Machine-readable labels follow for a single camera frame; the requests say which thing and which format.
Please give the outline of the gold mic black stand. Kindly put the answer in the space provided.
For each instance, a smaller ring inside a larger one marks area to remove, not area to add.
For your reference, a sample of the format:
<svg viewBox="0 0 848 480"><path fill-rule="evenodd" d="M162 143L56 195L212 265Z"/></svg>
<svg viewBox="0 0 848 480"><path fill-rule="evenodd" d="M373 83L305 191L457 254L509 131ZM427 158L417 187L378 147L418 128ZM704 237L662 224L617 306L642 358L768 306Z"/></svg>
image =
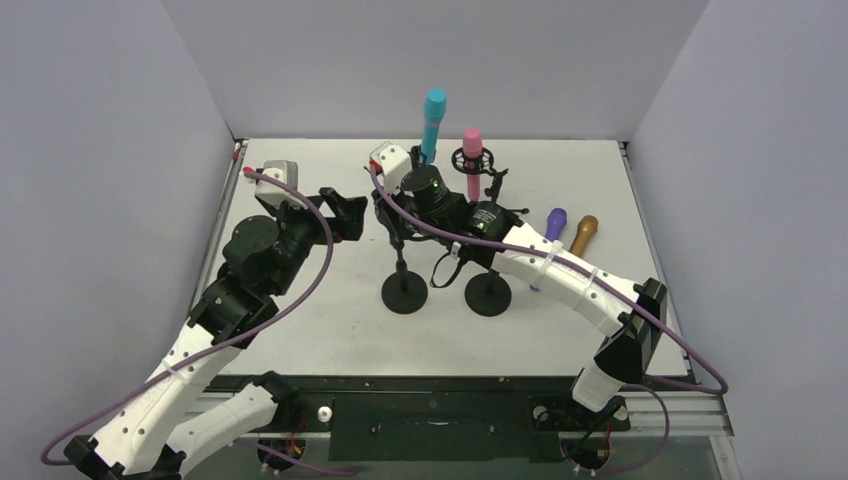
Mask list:
<svg viewBox="0 0 848 480"><path fill-rule="evenodd" d="M390 311L408 315L420 310L428 299L428 287L424 279L408 269L403 254L405 243L391 236L390 245L395 250L395 271L389 275L381 287L381 300Z"/></svg>

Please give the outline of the black tripod shock mount stand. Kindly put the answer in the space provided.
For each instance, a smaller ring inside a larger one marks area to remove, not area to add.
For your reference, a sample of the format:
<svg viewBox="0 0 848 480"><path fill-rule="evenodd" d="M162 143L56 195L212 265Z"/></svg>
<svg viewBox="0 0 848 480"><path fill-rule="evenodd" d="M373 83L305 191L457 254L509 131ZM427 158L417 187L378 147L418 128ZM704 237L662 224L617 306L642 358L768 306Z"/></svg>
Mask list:
<svg viewBox="0 0 848 480"><path fill-rule="evenodd" d="M457 172L466 175L467 169L464 165L462 148L458 148L453 152L451 156L451 162L453 168ZM508 174L508 172L508 168L504 170L497 170L495 168L494 154L489 149L483 147L483 154L482 158L480 159L479 166L479 176L486 175L491 178L491 185L483 190L484 194L487 197L485 202L492 204L496 203L500 196L504 177ZM454 223L456 223L461 218L467 217L471 212L471 208L474 205L478 204L479 200L477 202L473 202L471 200L467 200L463 195L457 193L453 193L453 196L456 198L456 200L453 202L450 209L448 210L448 218Z"/></svg>

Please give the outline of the purple mic black stand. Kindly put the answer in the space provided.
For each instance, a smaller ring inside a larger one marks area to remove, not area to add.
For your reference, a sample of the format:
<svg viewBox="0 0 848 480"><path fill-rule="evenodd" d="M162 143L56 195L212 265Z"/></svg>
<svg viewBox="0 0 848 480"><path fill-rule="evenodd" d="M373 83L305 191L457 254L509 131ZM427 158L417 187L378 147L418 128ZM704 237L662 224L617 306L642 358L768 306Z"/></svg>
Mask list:
<svg viewBox="0 0 848 480"><path fill-rule="evenodd" d="M474 313L495 317L510 307L512 290L498 272L488 270L486 273L475 275L467 282L464 299Z"/></svg>

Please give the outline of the pink microphone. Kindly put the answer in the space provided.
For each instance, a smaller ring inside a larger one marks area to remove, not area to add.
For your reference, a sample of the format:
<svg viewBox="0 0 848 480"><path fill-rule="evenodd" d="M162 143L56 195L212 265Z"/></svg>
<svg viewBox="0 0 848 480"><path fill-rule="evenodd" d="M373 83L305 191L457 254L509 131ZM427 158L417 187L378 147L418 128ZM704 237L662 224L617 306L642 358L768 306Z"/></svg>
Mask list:
<svg viewBox="0 0 848 480"><path fill-rule="evenodd" d="M465 130L462 140L462 155L467 169L466 184L468 198L477 202L480 197L479 166L483 154L482 133L478 128Z"/></svg>

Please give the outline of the cyan microphone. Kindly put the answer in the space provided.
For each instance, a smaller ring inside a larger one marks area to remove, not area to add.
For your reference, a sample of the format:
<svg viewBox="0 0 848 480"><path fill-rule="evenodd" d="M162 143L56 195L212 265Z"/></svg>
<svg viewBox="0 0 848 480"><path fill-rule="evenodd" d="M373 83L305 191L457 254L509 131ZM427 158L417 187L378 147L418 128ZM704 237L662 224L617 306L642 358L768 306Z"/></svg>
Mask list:
<svg viewBox="0 0 848 480"><path fill-rule="evenodd" d="M420 143L420 162L431 164L435 160L436 144L441 122L445 116L447 95L441 88L431 89L423 104L424 124Z"/></svg>

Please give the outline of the purple microphone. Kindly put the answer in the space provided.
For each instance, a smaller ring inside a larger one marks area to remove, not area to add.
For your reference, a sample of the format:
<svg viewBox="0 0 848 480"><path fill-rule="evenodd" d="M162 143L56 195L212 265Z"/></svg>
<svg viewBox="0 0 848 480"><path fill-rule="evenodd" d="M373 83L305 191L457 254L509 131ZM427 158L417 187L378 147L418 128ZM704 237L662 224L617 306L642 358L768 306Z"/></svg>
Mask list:
<svg viewBox="0 0 848 480"><path fill-rule="evenodd" d="M534 292L540 291L539 282L554 263L554 258L563 250L560 237L567 226L567 220L567 212L563 208L554 208L547 216L544 238L550 244L550 250L543 260L539 272L530 283L530 289Z"/></svg>

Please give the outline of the gold microphone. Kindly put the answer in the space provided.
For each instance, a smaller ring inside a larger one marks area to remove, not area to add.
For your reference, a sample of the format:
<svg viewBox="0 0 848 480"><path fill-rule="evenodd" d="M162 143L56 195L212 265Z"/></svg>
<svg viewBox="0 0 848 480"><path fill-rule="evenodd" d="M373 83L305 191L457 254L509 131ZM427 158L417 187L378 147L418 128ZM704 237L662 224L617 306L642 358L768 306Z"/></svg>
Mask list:
<svg viewBox="0 0 848 480"><path fill-rule="evenodd" d="M576 233L569 247L569 252L572 255L582 258L585 251L596 235L599 227L599 220L593 215L586 215L580 219L577 225Z"/></svg>

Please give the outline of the cyan mic black stand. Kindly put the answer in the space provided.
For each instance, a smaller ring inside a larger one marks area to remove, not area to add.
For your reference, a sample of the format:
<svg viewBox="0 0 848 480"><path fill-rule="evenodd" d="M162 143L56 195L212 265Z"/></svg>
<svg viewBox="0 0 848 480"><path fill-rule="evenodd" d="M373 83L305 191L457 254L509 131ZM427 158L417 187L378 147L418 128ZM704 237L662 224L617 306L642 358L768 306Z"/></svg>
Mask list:
<svg viewBox="0 0 848 480"><path fill-rule="evenodd" d="M411 159L411 168L413 170L420 168L426 164L426 156L421 152L421 146L415 145L409 150Z"/></svg>

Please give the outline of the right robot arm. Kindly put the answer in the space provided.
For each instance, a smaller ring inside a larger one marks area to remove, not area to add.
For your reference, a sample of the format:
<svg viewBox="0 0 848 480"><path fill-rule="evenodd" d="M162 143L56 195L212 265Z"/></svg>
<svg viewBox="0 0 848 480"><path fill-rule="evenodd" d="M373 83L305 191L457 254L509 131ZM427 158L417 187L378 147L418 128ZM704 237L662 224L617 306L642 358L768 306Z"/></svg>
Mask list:
<svg viewBox="0 0 848 480"><path fill-rule="evenodd" d="M592 425L622 386L641 384L661 336L674 335L665 320L665 287L655 279L637 284L612 275L570 254L559 243L547 241L528 224L512 228L503 242L441 230L404 211L385 191L373 166L369 174L378 194L401 218L449 244L492 251L492 270L539 288L604 335L563 402L572 424Z"/></svg>

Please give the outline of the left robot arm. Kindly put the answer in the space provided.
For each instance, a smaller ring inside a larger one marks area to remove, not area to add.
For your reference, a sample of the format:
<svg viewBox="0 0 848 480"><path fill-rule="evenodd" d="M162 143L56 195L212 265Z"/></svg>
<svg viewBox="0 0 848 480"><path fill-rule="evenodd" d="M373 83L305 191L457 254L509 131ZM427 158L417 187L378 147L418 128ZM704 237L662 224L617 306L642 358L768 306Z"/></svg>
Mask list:
<svg viewBox="0 0 848 480"><path fill-rule="evenodd" d="M218 373L249 344L245 333L279 311L284 295L315 245L357 241L368 200L324 187L310 197L324 217L286 192L260 194L264 215L241 220L222 254L217 278L201 294L186 324L151 377L156 385L128 401L90 436L74 437L65 457L91 479L182 479L241 435L269 425L291 427L298 416L293 387L267 372L229 400L184 418Z"/></svg>

